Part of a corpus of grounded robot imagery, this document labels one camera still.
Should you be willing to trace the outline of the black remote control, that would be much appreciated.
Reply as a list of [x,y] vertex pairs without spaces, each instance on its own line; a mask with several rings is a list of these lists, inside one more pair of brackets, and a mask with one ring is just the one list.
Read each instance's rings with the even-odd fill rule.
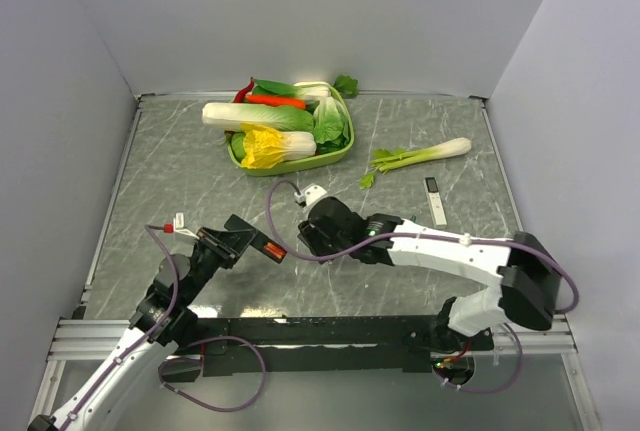
[[287,256],[287,252],[264,233],[258,232],[250,245],[264,256],[280,264]]

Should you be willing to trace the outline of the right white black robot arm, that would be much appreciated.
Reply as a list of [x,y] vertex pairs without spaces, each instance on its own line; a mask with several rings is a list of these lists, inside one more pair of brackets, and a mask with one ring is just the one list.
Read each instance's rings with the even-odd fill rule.
[[308,197],[299,238],[323,261],[347,255],[364,264],[413,266],[474,281],[482,290],[444,305],[438,341],[459,349],[486,328],[513,323],[548,331],[561,275],[532,234],[482,239],[422,227],[386,214],[359,216],[333,196]]

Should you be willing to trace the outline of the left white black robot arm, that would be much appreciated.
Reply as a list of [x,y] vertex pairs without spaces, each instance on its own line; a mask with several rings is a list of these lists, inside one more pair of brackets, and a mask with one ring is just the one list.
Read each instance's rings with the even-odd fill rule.
[[216,271],[232,268],[250,247],[269,246],[264,233],[236,215],[225,226],[195,233],[172,224],[145,227],[164,259],[128,327],[80,390],[53,414],[35,416],[30,430],[112,430],[161,363],[195,346],[191,303]]

